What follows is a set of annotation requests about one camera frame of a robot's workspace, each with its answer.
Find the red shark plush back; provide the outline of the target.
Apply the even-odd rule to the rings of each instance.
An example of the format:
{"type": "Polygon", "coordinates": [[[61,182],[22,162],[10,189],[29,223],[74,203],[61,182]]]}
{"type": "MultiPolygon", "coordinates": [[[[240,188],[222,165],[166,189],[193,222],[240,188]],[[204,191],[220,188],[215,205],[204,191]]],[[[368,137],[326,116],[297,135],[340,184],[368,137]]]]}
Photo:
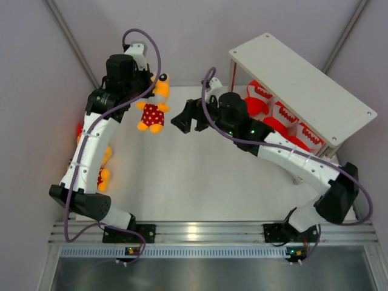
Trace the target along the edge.
{"type": "Polygon", "coordinates": [[[263,113],[269,113],[269,102],[273,95],[262,86],[257,80],[253,80],[247,85],[247,97],[245,102],[250,117],[263,113]]]}

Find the red shark plush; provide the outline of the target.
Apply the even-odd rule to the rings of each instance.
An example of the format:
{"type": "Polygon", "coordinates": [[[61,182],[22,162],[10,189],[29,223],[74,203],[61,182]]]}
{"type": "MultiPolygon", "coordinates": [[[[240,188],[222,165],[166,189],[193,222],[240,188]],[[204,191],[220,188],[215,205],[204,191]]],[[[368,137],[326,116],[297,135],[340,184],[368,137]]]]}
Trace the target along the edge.
{"type": "Polygon", "coordinates": [[[303,122],[297,125],[296,133],[286,136],[286,139],[314,155],[324,145],[324,141],[303,122]]]}
{"type": "Polygon", "coordinates": [[[269,102],[273,95],[262,86],[257,80],[253,80],[247,85],[247,97],[245,102],[250,117],[263,113],[269,113],[269,102]]]}
{"type": "Polygon", "coordinates": [[[263,123],[271,126],[283,136],[287,136],[289,129],[298,122],[298,117],[280,101],[274,103],[271,114],[263,119],[263,123]]]}

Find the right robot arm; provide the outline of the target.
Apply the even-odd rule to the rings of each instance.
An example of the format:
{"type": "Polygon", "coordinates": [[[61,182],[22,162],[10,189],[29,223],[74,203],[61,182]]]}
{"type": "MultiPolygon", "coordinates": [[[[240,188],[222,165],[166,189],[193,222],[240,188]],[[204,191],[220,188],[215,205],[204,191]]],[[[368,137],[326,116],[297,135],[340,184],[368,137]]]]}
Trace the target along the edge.
{"type": "Polygon", "coordinates": [[[285,218],[283,234],[287,239],[296,241],[307,229],[323,222],[353,223],[353,204],[359,193],[357,167],[319,159],[292,144],[271,126],[251,118],[238,94],[211,96],[206,103],[189,99],[171,123],[183,133],[213,128],[237,148],[280,166],[311,186],[316,196],[294,207],[285,218]]]}

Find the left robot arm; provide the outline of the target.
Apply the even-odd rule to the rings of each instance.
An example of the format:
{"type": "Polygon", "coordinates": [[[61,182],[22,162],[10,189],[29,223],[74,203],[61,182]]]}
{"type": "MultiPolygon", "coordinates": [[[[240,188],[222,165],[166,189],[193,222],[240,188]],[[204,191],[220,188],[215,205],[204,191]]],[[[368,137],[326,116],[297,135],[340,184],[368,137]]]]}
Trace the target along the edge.
{"type": "Polygon", "coordinates": [[[106,75],[91,92],[85,108],[83,128],[66,174],[49,195],[68,212],[86,216],[116,228],[124,242],[137,234],[135,218],[113,206],[109,196],[98,193],[98,176],[110,140],[137,96],[149,96],[151,72],[145,56],[115,54],[106,61],[106,75]]]}

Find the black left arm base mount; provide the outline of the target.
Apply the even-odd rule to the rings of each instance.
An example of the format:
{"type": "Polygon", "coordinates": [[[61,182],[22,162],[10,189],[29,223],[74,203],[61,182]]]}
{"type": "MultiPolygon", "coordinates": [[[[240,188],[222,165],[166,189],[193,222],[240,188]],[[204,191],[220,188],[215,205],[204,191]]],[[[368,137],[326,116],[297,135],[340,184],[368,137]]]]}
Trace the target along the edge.
{"type": "Polygon", "coordinates": [[[146,244],[153,244],[155,242],[155,224],[140,223],[136,225],[133,231],[141,235],[144,239],[141,239],[138,235],[135,234],[106,227],[103,231],[102,242],[106,244],[139,244],[140,242],[145,242],[146,244]]]}

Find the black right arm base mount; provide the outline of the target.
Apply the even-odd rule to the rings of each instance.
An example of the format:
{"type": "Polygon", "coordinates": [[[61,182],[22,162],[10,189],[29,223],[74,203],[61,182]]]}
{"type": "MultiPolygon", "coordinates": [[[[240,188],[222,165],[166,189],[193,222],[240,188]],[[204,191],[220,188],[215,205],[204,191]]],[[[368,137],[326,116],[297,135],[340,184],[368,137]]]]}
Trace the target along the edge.
{"type": "Polygon", "coordinates": [[[303,234],[299,233],[288,223],[270,223],[263,225],[264,240],[266,243],[302,243],[303,234]]]}

